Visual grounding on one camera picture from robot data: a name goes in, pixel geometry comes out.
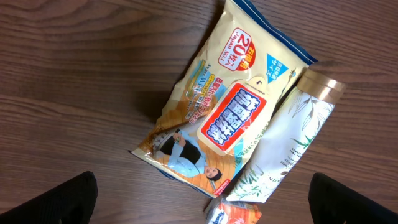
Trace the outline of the small orange box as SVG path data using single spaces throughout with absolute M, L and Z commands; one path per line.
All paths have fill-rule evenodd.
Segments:
M 206 224 L 256 224 L 262 216 L 257 205 L 230 202 L 223 196 L 214 198 L 204 214 Z

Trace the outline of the white floral tube gold cap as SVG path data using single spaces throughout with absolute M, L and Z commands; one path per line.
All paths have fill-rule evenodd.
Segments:
M 305 154 L 346 84 L 307 69 L 280 105 L 228 201 L 264 203 Z

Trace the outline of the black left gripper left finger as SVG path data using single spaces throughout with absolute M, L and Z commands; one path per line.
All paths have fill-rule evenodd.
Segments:
M 1 223 L 88 224 L 98 196 L 94 173 L 86 171 L 1 214 Z

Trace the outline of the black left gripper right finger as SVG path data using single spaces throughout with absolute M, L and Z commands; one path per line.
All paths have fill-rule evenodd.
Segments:
M 308 202 L 314 224 L 397 224 L 397 214 L 331 177 L 313 175 Z

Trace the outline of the yellow snack bag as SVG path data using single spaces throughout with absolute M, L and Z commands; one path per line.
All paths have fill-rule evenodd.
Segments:
M 250 159 L 277 102 L 314 62 L 252 2 L 226 1 L 155 128 L 132 153 L 217 197 Z

